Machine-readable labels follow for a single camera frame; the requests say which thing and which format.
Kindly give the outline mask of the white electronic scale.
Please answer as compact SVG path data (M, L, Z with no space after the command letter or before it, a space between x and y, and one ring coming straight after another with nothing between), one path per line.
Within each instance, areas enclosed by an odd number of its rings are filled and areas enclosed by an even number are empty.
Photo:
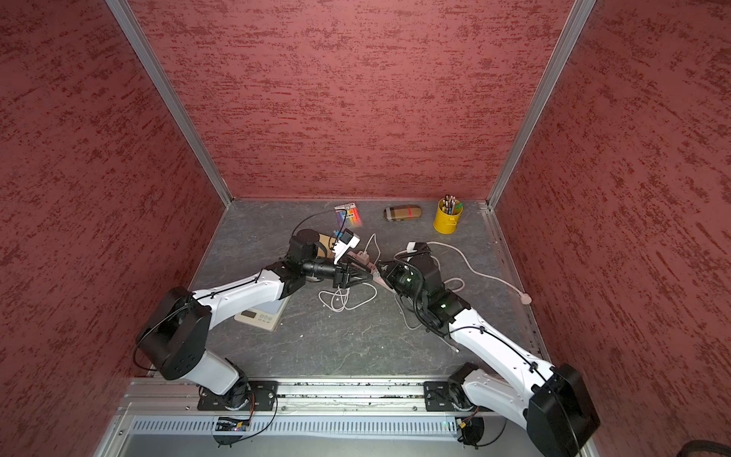
M234 316L234 320L265 331L275 331L280 324L283 313L289 304L290 297L269 302L258 307L249 308Z

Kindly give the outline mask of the rainbow highlighter pack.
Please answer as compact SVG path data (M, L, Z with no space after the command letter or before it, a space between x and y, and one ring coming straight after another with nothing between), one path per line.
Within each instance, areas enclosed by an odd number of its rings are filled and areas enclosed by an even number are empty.
M363 225L362 218L354 202L339 205L334 208L339 224L348 229L360 228Z

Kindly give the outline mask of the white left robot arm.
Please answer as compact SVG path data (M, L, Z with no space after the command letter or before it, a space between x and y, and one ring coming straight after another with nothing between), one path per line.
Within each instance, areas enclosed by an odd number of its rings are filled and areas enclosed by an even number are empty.
M372 279L372 268L352 256L360 238L341 230L330 249L316 230L300 230L289 239L289 250L252 276L199 291L170 289L136 338L134 352L142 352L155 371L168 380L187 380L217 399L225 409L238 411L251 402L249 378L234 363L207 349L209 332L224 321L252 308L286 302L308 279L330 280L348 289Z

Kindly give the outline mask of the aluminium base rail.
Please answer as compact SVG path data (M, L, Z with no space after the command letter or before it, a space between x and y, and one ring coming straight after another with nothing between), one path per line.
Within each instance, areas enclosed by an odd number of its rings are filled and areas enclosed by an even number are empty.
M546 434L530 436L506 417L517 398L511 388L485 376L472 386L499 405L472 407L457 399L447 377L252 379L249 400L238 411L190 382L139 378L123 396L98 456L120 456L135 437L162 436L181 449L200 436L214 446L235 446L274 437L446 442L494 452L512 444L517 453L548 456Z

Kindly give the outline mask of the yellow metal pencil bucket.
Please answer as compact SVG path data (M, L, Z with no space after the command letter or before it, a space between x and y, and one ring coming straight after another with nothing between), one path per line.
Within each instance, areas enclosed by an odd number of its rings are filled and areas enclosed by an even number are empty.
M461 215L463 213L464 205L462 207L462 210L458 214L447 215L447 214L443 213L443 211L441 211L441 201L438 204L437 213L436 213L434 223L433 223L434 230L436 230L436 232L439 232L441 234L452 234L453 232L455 232L455 230L459 224Z

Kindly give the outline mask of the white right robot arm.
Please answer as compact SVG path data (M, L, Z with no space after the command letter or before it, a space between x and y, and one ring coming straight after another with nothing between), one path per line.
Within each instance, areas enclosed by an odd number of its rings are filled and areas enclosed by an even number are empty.
M485 407L527 432L544 456L577 456L601 421L582 375L525 350L487 323L445 286L429 249L407 252L376 268L398 298L411 302L427 331L477 355L493 369L457 371L457 397Z

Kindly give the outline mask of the aluminium corner post left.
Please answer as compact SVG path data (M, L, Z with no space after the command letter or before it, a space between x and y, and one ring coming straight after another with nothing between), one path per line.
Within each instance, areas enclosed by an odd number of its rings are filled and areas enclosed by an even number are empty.
M141 25L132 11L131 5L129 5L128 1L123 0L107 0L106 4L121 31L131 44L148 77L152 80L154 87L157 89L177 127L179 127L182 135L188 142L203 171L205 171L209 182L213 185L224 206L228 208L234 200L234 197L209 154L192 119L188 115L183 102L175 89L173 89L173 85L169 81L161 62L155 55L150 41L146 38Z

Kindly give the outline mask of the aluminium corner post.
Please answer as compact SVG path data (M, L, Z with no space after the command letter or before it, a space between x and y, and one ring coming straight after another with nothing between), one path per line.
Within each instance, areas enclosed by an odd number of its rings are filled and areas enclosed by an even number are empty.
M173 89L173 85L169 81L161 62L155 55L150 41L146 38L141 25L132 11L131 5L129 5L128 1L123 0L107 0L106 4L121 31L131 44L148 77L152 80L154 87L157 89L177 127L179 127L182 135L188 142L203 171L205 171L209 182L213 185L224 206L228 208L234 200L234 197L209 154L192 119L188 115L183 102L175 89Z
M565 21L565 26L563 26L563 30L559 35L541 80L528 106L524 121L521 123L521 127L508 152L508 156L506 156L506 161L487 198L487 209L489 211L496 211L501 197L508 187L509 180L525 152L532 133L538 125L541 115L595 5L595 0L576 0L573 2L567 20Z

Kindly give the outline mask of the bundle of colored pencils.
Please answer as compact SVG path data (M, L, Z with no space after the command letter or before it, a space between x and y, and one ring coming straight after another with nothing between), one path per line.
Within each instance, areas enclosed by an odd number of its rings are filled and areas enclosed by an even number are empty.
M441 211L447 215L456 215L462 210L463 204L453 195L446 195L441 201Z

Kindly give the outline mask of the pink power strip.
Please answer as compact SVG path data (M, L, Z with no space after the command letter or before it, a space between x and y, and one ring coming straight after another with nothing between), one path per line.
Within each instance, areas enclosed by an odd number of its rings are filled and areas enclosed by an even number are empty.
M376 265L373 263L369 254L366 251L358 251L356 253L353 253L351 256L367 267L369 273L372 276L371 282L374 285L379 285L387 291L394 293L394 289L392 289L392 287L390 287L381 277L381 274L380 272L378 272Z

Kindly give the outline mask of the aluminium corner post right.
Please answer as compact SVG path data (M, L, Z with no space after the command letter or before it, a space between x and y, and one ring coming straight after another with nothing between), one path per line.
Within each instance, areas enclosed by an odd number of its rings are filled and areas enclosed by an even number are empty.
M508 187L509 180L525 152L532 133L538 125L541 115L595 5L595 0L576 0L573 2L567 20L565 21L565 26L563 26L563 30L559 35L541 80L528 106L524 121L521 123L521 127L508 152L508 156L506 156L506 161L487 198L487 209L489 211L496 211L501 197Z

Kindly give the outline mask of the plaid brown glasses case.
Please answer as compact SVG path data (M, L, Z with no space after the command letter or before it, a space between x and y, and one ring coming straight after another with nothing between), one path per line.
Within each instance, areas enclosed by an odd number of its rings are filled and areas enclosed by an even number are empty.
M405 222L419 219L422 215L422 208L416 205L395 206L384 209L384 219L388 222Z

